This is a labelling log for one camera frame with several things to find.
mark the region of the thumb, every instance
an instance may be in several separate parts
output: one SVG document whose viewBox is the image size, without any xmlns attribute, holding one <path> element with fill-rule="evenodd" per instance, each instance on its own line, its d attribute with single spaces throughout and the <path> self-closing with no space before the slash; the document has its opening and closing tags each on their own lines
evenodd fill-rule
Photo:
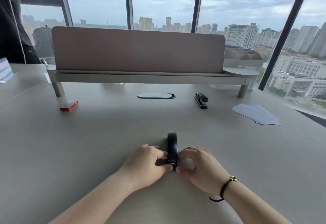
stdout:
<svg viewBox="0 0 326 224">
<path fill-rule="evenodd" d="M 183 177 L 185 177 L 190 181 L 195 173 L 193 170 L 190 170 L 188 168 L 183 168 L 183 167 L 177 167 L 175 170 L 177 171 L 177 173 L 181 174 Z"/>
<path fill-rule="evenodd" d="M 171 164 L 164 164 L 158 167 L 159 173 L 163 176 L 165 173 L 172 171 L 173 166 Z"/>
</svg>

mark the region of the black pants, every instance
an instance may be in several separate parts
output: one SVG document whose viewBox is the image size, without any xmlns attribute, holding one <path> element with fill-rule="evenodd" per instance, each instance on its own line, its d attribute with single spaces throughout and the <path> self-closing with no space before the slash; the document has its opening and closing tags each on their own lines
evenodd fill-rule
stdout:
<svg viewBox="0 0 326 224">
<path fill-rule="evenodd" d="M 23 45 L 23 50 L 27 64 L 41 64 L 33 46 Z M 6 57 L 10 64 L 25 63 L 20 46 L 6 48 L 1 56 Z"/>
</svg>

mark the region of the metal leg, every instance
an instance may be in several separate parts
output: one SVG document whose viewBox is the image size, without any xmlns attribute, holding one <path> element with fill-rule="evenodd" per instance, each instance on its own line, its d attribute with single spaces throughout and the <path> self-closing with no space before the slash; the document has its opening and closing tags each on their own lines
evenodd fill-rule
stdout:
<svg viewBox="0 0 326 224">
<path fill-rule="evenodd" d="M 65 95 L 65 91 L 63 90 L 61 82 L 51 82 L 51 83 L 55 91 L 55 95 L 57 97 L 62 97 Z"/>
<path fill-rule="evenodd" d="M 238 93 L 238 98 L 243 98 L 246 95 L 248 87 L 249 87 L 249 85 L 241 85 L 239 93 Z"/>
</svg>

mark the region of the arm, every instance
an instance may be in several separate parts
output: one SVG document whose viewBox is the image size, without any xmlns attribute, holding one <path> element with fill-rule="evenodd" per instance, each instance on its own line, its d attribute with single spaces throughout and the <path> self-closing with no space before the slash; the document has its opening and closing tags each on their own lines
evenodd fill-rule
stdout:
<svg viewBox="0 0 326 224">
<path fill-rule="evenodd" d="M 173 169 L 170 164 L 156 166 L 158 158 L 166 158 L 165 152 L 158 147 L 141 146 L 118 172 L 108 177 L 49 224 L 104 224 L 131 193 L 150 186 Z"/>
<path fill-rule="evenodd" d="M 230 179 L 230 174 L 210 152 L 199 147 L 188 147 L 179 153 L 179 157 L 193 160 L 196 169 L 177 167 L 178 173 L 199 189 L 215 196 L 220 195 L 222 186 Z M 223 197 L 245 224 L 291 224 L 240 182 L 231 181 Z"/>
</svg>

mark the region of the blue and white box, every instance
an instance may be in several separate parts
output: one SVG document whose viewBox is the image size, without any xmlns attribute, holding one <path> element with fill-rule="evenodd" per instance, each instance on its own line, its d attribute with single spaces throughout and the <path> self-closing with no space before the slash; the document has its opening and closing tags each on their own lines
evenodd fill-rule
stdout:
<svg viewBox="0 0 326 224">
<path fill-rule="evenodd" d="M 6 58 L 0 59 L 0 83 L 6 83 L 14 76 L 10 64 Z"/>
</svg>

